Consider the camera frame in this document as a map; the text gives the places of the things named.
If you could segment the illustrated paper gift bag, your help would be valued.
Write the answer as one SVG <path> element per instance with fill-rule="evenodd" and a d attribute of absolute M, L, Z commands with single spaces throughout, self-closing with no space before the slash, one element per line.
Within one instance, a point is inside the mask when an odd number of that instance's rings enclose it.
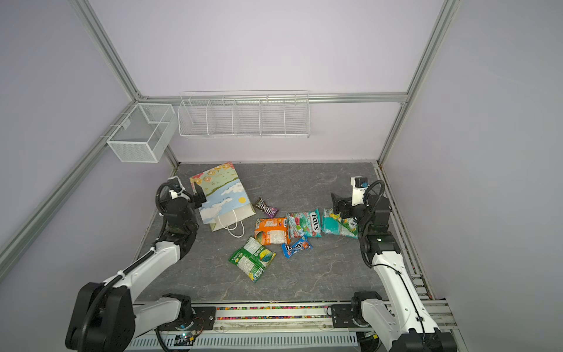
<path fill-rule="evenodd" d="M 240 180 L 232 162 L 218 165 L 190 177 L 192 189 L 202 189 L 206 202 L 199 209 L 203 224 L 212 232 L 226 230 L 237 237 L 234 231 L 243 221 L 256 214 L 250 197 Z"/>

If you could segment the blue M&M's packet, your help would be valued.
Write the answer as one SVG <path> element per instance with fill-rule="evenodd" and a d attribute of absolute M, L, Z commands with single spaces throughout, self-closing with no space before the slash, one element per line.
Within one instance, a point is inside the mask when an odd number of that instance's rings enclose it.
<path fill-rule="evenodd" d="M 294 243 L 283 244 L 281 248 L 283 255 L 286 258 L 291 258 L 296 253 L 302 252 L 304 250 L 312 249 L 312 245 L 307 237 L 301 237 Z"/>

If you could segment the green snack bag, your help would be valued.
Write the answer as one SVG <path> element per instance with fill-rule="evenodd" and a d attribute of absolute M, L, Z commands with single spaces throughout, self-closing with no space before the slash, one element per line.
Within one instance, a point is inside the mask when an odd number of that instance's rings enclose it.
<path fill-rule="evenodd" d="M 258 281 L 277 256 L 255 238 L 249 238 L 244 246 L 237 249 L 229 262 L 239 268 L 250 280 Z"/>

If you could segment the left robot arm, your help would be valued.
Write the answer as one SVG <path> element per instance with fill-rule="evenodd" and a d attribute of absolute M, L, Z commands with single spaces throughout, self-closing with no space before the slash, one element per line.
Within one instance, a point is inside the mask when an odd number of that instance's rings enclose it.
<path fill-rule="evenodd" d="M 130 342 L 158 327 L 193 324 L 191 298 L 166 294 L 141 305 L 145 288 L 191 250 L 199 229 L 195 211 L 207 201 L 197 184 L 189 194 L 179 177 L 162 183 L 155 206 L 163 217 L 160 233 L 148 252 L 103 282 L 89 282 L 79 291 L 65 338 L 74 351 L 124 351 Z"/>

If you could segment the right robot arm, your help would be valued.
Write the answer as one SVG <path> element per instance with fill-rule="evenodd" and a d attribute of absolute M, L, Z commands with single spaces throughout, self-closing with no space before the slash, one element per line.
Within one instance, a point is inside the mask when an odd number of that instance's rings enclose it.
<path fill-rule="evenodd" d="M 350 185 L 351 197 L 331 196 L 334 212 L 355 221 L 362 261 L 379 276 L 390 302 L 386 306 L 376 292 L 355 293 L 355 320 L 372 328 L 388 351 L 456 351 L 453 335 L 441 331 L 419 298 L 400 245 L 389 231 L 391 205 L 384 196 L 385 182 L 356 176 Z"/>

